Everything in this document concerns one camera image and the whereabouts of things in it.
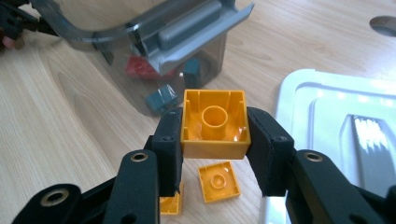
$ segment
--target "yellow lego brick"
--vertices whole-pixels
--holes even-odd
[[[176,216],[181,214],[183,207],[183,191],[184,184],[180,183],[180,193],[176,193],[175,197],[160,197],[161,215]]]
[[[241,194],[229,161],[198,168],[205,203],[238,197]]]
[[[180,143],[184,158],[243,159],[250,146],[245,93],[186,90]]]

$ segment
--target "transparent plastic container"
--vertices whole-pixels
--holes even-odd
[[[221,70],[226,33],[253,5],[234,0],[31,0],[75,49],[97,51],[135,108],[161,114]]]

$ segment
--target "wooden table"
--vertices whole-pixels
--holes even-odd
[[[396,81],[396,39],[369,26],[395,13],[386,0],[257,1],[229,33],[222,72],[206,88],[245,90],[248,105],[272,112],[283,78],[298,69]],[[0,53],[0,223],[48,186],[85,191],[113,177],[158,122],[137,113],[89,54],[47,35],[23,40]],[[241,196],[204,204],[197,168],[213,162],[184,161],[183,215],[163,223],[259,222],[262,194],[247,159],[233,161]]]

